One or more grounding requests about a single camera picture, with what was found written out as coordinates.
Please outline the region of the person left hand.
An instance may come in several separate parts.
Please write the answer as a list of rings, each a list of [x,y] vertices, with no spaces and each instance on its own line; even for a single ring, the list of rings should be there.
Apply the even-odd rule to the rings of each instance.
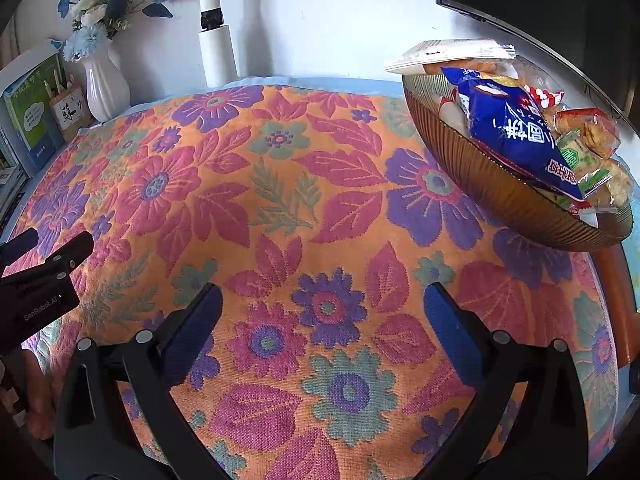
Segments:
[[[49,439],[55,422],[52,389],[36,356],[28,349],[16,349],[3,361],[26,396],[29,433],[37,440]]]

